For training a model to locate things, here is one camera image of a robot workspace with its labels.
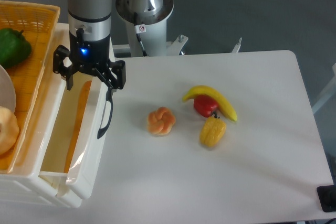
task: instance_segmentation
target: metal bracket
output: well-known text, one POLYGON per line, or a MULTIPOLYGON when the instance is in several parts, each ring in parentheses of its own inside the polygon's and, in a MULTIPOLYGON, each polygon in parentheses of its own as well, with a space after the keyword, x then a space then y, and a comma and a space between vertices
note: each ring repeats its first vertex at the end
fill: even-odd
POLYGON ((188 39, 189 38, 185 35, 179 35, 170 46, 167 46, 167 56, 180 55, 180 52, 188 39))

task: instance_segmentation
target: toy fruit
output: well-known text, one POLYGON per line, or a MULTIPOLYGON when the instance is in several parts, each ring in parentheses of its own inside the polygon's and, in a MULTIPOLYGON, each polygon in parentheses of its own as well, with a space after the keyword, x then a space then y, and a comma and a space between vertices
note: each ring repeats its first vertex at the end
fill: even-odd
POLYGON ((182 98, 185 102, 189 99, 195 99, 197 96, 205 94, 218 102, 219 111, 231 121, 237 121, 237 113, 229 101, 217 90, 205 85, 192 87, 187 94, 182 98))
POLYGON ((0 106, 0 155, 15 144, 18 134, 16 116, 8 108, 0 106))
POLYGON ((147 130, 154 135, 166 135, 170 132, 176 118, 170 109, 160 107, 147 116, 147 130))
POLYGON ((199 134, 201 144, 207 147, 214 147, 222 138, 226 130, 226 124, 216 116, 210 116, 199 134))
POLYGON ((208 118, 218 108, 218 102, 207 95, 201 94, 194 99, 194 108, 199 114, 208 118))
POLYGON ((28 58, 31 45, 22 35, 22 31, 11 28, 0 30, 0 65, 10 68, 28 58))

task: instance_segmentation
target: plate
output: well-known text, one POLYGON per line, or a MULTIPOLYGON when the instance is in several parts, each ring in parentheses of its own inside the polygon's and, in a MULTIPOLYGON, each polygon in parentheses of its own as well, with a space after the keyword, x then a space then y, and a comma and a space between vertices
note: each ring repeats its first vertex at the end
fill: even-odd
POLYGON ((6 70, 0 65, 0 106, 15 111, 16 95, 14 85, 6 70))

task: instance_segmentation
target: wicker basket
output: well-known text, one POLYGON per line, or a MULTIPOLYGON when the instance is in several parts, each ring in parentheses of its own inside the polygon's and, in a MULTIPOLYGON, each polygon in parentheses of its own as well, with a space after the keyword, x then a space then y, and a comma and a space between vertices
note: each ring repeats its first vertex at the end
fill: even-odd
POLYGON ((15 88, 15 115, 20 135, 12 149, 0 155, 0 173, 12 166, 13 155, 17 155, 24 141, 59 13, 57 6, 0 1, 0 29, 10 27, 23 30, 23 35, 32 46, 28 59, 6 69, 15 88))

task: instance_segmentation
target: yellow banana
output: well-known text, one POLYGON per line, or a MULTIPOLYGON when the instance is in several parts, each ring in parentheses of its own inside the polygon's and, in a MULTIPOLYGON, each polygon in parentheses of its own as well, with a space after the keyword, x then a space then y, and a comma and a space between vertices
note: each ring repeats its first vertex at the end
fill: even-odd
POLYGON ((218 102, 219 111, 231 121, 237 121, 237 113, 229 101, 217 90, 205 85, 194 86, 189 89, 188 93, 182 98, 182 101, 195 99, 198 95, 205 94, 218 102))

